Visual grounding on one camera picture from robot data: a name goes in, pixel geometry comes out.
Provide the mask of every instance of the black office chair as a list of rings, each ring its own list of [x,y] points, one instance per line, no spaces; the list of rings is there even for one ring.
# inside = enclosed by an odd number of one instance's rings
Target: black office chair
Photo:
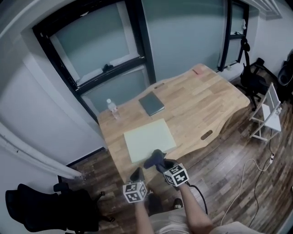
[[[261,98],[257,94],[261,93],[261,94],[265,95],[269,86],[267,85],[266,80],[263,77],[256,74],[258,72],[259,68],[261,68],[261,66],[257,66],[257,69],[255,69],[254,73],[251,72],[250,60],[249,60],[249,55],[248,55],[248,52],[250,51],[250,46],[247,43],[246,38],[243,38],[241,40],[241,47],[242,47],[244,54],[245,54],[246,66],[243,64],[244,70],[243,70],[242,74],[240,75],[242,86],[235,85],[235,87],[238,87],[238,88],[244,90],[246,92],[245,95],[250,96],[251,101],[254,105],[254,108],[252,109],[252,111],[255,111],[256,110],[256,103],[255,103],[254,97],[257,97],[258,101],[260,101]]]
[[[20,184],[17,190],[7,190],[5,194],[10,216],[22,223],[29,232],[51,229],[71,230],[75,233],[96,232],[99,220],[113,222],[113,217],[102,216],[97,201],[93,201],[86,190],[72,191],[66,183],[54,186],[61,194],[44,194]]]

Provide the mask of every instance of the wooden table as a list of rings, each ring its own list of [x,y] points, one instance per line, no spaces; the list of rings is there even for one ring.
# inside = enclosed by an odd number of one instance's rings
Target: wooden table
[[[138,101],[150,91],[165,105],[163,111],[151,117]],[[224,123],[249,103],[249,99],[232,84],[205,65],[198,64],[182,75],[149,86],[139,96],[118,106],[120,120],[117,121],[109,110],[105,110],[98,116],[98,121],[109,152],[125,182],[143,163],[131,162],[124,132],[164,118],[177,144],[177,148],[166,158],[176,160],[207,146],[219,135]],[[155,167],[144,169],[146,182],[157,173]]]

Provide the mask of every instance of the black window frame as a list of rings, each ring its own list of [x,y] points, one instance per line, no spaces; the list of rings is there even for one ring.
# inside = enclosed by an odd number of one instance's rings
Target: black window frame
[[[232,12],[233,12],[232,5],[233,4],[242,7],[244,10],[243,19],[246,22],[246,29],[243,31],[243,34],[231,35]],[[226,63],[226,59],[227,59],[230,41],[246,38],[247,28],[248,28],[248,18],[249,18],[249,5],[248,4],[246,4],[242,1],[239,1],[239,0],[227,0],[227,24],[226,24],[225,41],[224,41],[224,48],[223,48],[223,52],[222,52],[222,59],[221,59],[220,66],[218,67],[219,71],[224,71],[224,69],[227,68],[227,66],[225,66],[225,63]],[[236,60],[235,63],[233,63],[231,65],[234,65],[236,63],[240,63],[242,53],[243,53],[243,49],[240,48],[238,59]]]
[[[54,35],[60,29],[82,17],[82,14],[93,12],[120,1],[124,1],[126,4],[137,51],[140,56],[109,68],[105,72],[91,78],[80,86],[77,86],[76,82],[73,80],[71,74],[53,46],[50,40],[50,36]],[[149,83],[152,85],[156,82],[151,45],[147,31],[147,23],[140,0],[76,0],[43,19],[33,27],[33,32],[57,73],[60,75],[75,98],[82,104],[82,106],[97,123],[97,116],[82,99],[82,94],[91,90],[97,85],[115,76],[118,76],[119,74],[122,74],[143,64],[146,66]]]

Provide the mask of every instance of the black sneaker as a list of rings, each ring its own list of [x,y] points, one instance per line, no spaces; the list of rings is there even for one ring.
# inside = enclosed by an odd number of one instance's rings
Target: black sneaker
[[[180,209],[183,207],[183,202],[180,198],[176,198],[173,203],[173,210]]]

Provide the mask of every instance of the water bottle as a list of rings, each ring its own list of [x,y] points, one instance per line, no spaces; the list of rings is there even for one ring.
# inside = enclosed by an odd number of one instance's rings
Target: water bottle
[[[114,118],[119,119],[120,115],[118,113],[118,109],[117,109],[117,106],[115,105],[115,103],[112,102],[111,99],[107,99],[107,103],[108,103],[108,109],[112,112]]]

